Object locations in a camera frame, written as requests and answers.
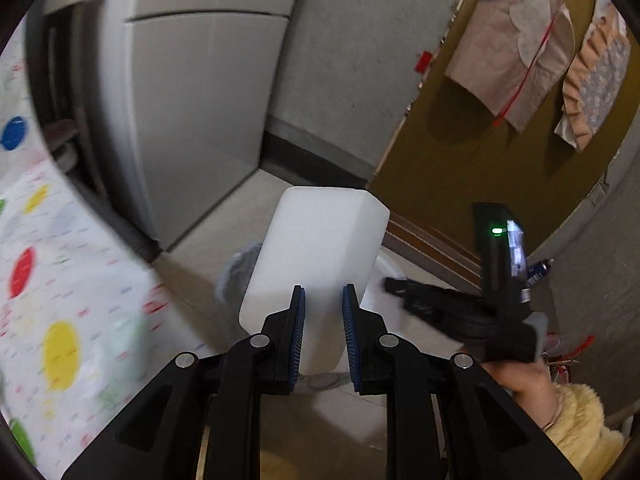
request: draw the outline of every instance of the black baseboard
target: black baseboard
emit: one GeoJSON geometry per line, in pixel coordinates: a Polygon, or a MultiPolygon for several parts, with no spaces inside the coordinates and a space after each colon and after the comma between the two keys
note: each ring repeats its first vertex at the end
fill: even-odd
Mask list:
{"type": "Polygon", "coordinates": [[[279,166],[284,170],[282,175],[276,174],[276,176],[294,185],[299,185],[300,180],[313,186],[322,187],[365,189],[367,185],[366,179],[349,173],[325,158],[308,152],[288,140],[265,132],[262,137],[260,167],[269,173],[277,173],[277,171],[273,171],[274,166],[279,166]]]}

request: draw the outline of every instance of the metal screw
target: metal screw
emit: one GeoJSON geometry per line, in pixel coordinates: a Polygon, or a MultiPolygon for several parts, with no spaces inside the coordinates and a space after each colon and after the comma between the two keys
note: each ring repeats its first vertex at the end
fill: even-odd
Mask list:
{"type": "Polygon", "coordinates": [[[269,336],[266,336],[264,334],[256,334],[251,338],[251,341],[249,341],[249,343],[251,343],[251,346],[254,348],[262,348],[263,346],[267,346],[270,341],[271,340],[269,339],[269,336]]]}
{"type": "Polygon", "coordinates": [[[194,364],[195,361],[196,358],[193,355],[187,354],[187,352],[185,352],[184,354],[180,354],[177,358],[175,358],[175,365],[178,368],[189,368],[192,364],[194,364]]]}
{"type": "Polygon", "coordinates": [[[453,362],[460,368],[471,368],[474,360],[466,354],[458,354],[453,358],[453,362]]]}
{"type": "Polygon", "coordinates": [[[398,346],[398,338],[393,334],[385,334],[380,336],[380,344],[387,348],[393,348],[394,346],[398,346]]]}

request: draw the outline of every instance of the gray wall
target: gray wall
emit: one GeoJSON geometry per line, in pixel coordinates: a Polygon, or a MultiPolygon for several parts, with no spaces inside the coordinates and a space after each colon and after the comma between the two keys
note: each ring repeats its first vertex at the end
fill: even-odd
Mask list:
{"type": "Polygon", "coordinates": [[[267,130],[368,178],[458,0],[297,0],[267,130]]]}

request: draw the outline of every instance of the hand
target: hand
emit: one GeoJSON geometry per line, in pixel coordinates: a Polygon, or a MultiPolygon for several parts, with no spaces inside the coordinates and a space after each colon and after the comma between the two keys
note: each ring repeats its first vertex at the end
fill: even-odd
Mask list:
{"type": "Polygon", "coordinates": [[[482,367],[500,386],[513,390],[513,400],[540,428],[551,422],[559,401],[542,359],[535,363],[497,361],[482,367]]]}

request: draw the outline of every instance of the spray can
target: spray can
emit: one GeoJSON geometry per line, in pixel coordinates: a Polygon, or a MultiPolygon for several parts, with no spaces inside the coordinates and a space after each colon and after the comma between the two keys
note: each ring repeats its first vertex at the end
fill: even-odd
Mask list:
{"type": "Polygon", "coordinates": [[[527,269],[527,286],[531,286],[544,278],[551,270],[553,262],[553,260],[547,260],[545,258],[530,266],[529,269],[527,269]]]}

